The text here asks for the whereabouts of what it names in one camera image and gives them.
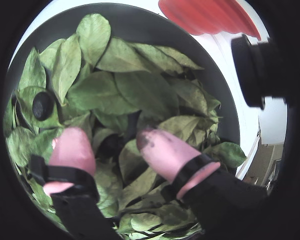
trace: black strap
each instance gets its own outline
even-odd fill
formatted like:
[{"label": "black strap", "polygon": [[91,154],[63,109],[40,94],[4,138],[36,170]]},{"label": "black strap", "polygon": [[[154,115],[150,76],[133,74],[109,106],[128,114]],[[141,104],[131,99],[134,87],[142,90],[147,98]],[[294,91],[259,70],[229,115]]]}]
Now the black strap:
[{"label": "black strap", "polygon": [[57,216],[77,240],[122,240],[97,207],[91,194],[73,186],[51,194]]},{"label": "black strap", "polygon": [[190,178],[202,167],[211,163],[211,158],[203,153],[188,161],[179,171],[171,186],[178,193],[180,189],[190,180]]},{"label": "black strap", "polygon": [[121,240],[97,207],[99,194],[94,178],[74,167],[49,166],[41,156],[32,155],[29,169],[40,185],[68,182],[74,186],[51,194],[57,216],[77,240]]}]

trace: dried leaf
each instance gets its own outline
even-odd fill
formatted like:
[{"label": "dried leaf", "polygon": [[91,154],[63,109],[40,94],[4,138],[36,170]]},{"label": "dried leaf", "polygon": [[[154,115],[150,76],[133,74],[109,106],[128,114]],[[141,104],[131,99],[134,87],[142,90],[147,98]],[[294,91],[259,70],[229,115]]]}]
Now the dried leaf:
[{"label": "dried leaf", "polygon": [[52,199],[48,195],[45,194],[43,187],[40,186],[34,178],[28,181],[29,185],[33,190],[33,197],[38,201],[40,207],[44,210],[47,210],[51,207]]},{"label": "dried leaf", "polygon": [[135,139],[129,141],[122,149],[119,155],[119,167],[126,184],[130,184],[147,169],[148,164],[142,158]]},{"label": "dried leaf", "polygon": [[199,149],[205,140],[207,132],[200,129],[194,129],[188,140],[186,141],[190,146]]},{"label": "dried leaf", "polygon": [[202,89],[187,80],[168,78],[167,81],[181,98],[180,106],[190,108],[199,115],[208,116],[208,105]]},{"label": "dried leaf", "polygon": [[167,118],[158,117],[157,115],[152,114],[150,112],[142,111],[139,115],[136,128],[138,130],[142,130],[148,126],[156,127],[162,121],[165,121],[165,120],[167,120]]},{"label": "dried leaf", "polygon": [[240,146],[232,142],[222,142],[208,147],[203,153],[208,154],[212,159],[220,161],[230,168],[239,167],[247,159]]},{"label": "dried leaf", "polygon": [[85,63],[83,67],[80,69],[77,80],[73,84],[80,83],[84,79],[86,79],[92,73],[92,67],[89,63]]},{"label": "dried leaf", "polygon": [[118,215],[118,210],[119,210],[118,202],[115,201],[110,206],[101,209],[100,212],[103,214],[105,218],[113,218]]},{"label": "dried leaf", "polygon": [[116,37],[111,38],[107,50],[96,67],[113,73],[150,72],[145,59],[142,59],[128,43]]},{"label": "dried leaf", "polygon": [[162,223],[162,219],[150,213],[131,214],[131,226],[136,231],[146,231]]},{"label": "dried leaf", "polygon": [[64,41],[65,39],[63,38],[58,39],[51,43],[42,53],[40,53],[40,61],[42,65],[49,71],[52,71],[56,61],[58,48]]},{"label": "dried leaf", "polygon": [[73,85],[67,95],[71,105],[81,110],[98,109],[108,115],[124,115],[138,111],[119,93],[110,72],[97,71]]},{"label": "dried leaf", "polygon": [[143,233],[140,233],[140,232],[133,232],[133,233],[129,234],[129,238],[131,240],[140,240],[140,239],[144,239],[147,237],[148,237],[148,235],[144,235]]},{"label": "dried leaf", "polygon": [[76,33],[84,60],[95,67],[110,39],[111,27],[108,20],[100,14],[88,14],[80,21]]},{"label": "dried leaf", "polygon": [[17,124],[18,117],[17,117],[17,112],[16,112],[16,105],[13,106],[12,108],[12,129],[15,129],[19,124]]},{"label": "dried leaf", "polygon": [[179,113],[178,98],[160,75],[145,71],[115,73],[119,92],[133,106],[163,118]]},{"label": "dried leaf", "polygon": [[164,54],[155,46],[144,43],[129,43],[141,56],[154,63],[161,72],[166,72],[172,76],[181,74],[184,70],[182,66],[172,57]]},{"label": "dried leaf", "polygon": [[117,233],[119,234],[131,234],[135,230],[131,226],[131,219],[132,216],[130,214],[125,214],[121,217],[119,228],[117,230]]},{"label": "dried leaf", "polygon": [[17,126],[5,139],[10,158],[19,167],[26,166],[37,149],[35,137],[29,129]]},{"label": "dried leaf", "polygon": [[81,67],[81,49],[76,34],[61,43],[52,69],[52,87],[61,105]]},{"label": "dried leaf", "polygon": [[168,46],[155,46],[157,49],[164,52],[166,55],[172,57],[175,59],[181,66],[190,68],[192,70],[203,70],[203,67],[198,66],[195,64],[190,58],[188,58],[186,55],[182,54],[178,50],[168,47]]},{"label": "dried leaf", "polygon": [[52,140],[60,137],[63,128],[48,129],[40,132],[34,139],[36,144],[33,154],[44,158],[45,163],[49,163],[50,156],[53,152]]},{"label": "dried leaf", "polygon": [[211,112],[216,107],[218,107],[218,106],[221,105],[220,101],[218,101],[217,99],[215,99],[212,95],[210,95],[209,93],[207,93],[204,90],[202,83],[199,82],[197,79],[192,80],[191,83],[193,83],[194,85],[196,85],[197,87],[199,87],[201,89],[201,91],[203,92],[203,95],[204,95],[205,100],[206,100],[208,112]]},{"label": "dried leaf", "polygon": [[16,98],[21,107],[21,113],[29,126],[36,126],[38,128],[53,128],[62,127],[59,123],[57,104],[54,102],[52,114],[44,121],[39,121],[35,118],[32,111],[32,104],[35,96],[40,92],[46,92],[44,88],[29,86],[16,92]]},{"label": "dried leaf", "polygon": [[46,88],[46,71],[41,65],[39,53],[34,47],[26,59],[17,90],[20,91],[30,86]]},{"label": "dried leaf", "polygon": [[123,210],[132,200],[148,193],[155,183],[157,173],[150,167],[135,181],[126,186],[119,198],[119,210]]},{"label": "dried leaf", "polygon": [[108,115],[95,109],[92,111],[99,122],[118,134],[124,134],[128,128],[128,115]]},{"label": "dried leaf", "polygon": [[58,111],[59,120],[61,123],[71,120],[73,118],[86,115],[88,110],[81,110],[76,108],[73,104],[69,104],[69,101],[64,99],[64,106],[61,106]]},{"label": "dried leaf", "polygon": [[87,135],[90,142],[92,141],[92,126],[90,124],[90,112],[85,115],[77,116],[63,123],[65,127],[79,127]]},{"label": "dried leaf", "polygon": [[11,98],[8,101],[8,104],[5,108],[5,112],[3,115],[3,135],[7,138],[12,132],[13,118],[15,117],[12,107]]},{"label": "dried leaf", "polygon": [[201,129],[205,126],[207,129],[213,123],[208,118],[198,116],[174,116],[159,124],[163,129],[183,141],[187,141],[195,128]]},{"label": "dried leaf", "polygon": [[118,202],[123,185],[121,179],[113,173],[113,164],[97,163],[94,180],[100,195],[97,206],[100,210]]},{"label": "dried leaf", "polygon": [[116,134],[112,129],[110,128],[98,128],[96,129],[94,135],[93,135],[93,140],[92,140],[92,150],[94,154],[96,155],[98,152],[98,149],[102,142],[109,137],[110,135]]},{"label": "dried leaf", "polygon": [[164,225],[175,226],[189,220],[189,212],[176,204],[166,204],[155,209],[155,214],[162,218]]}]

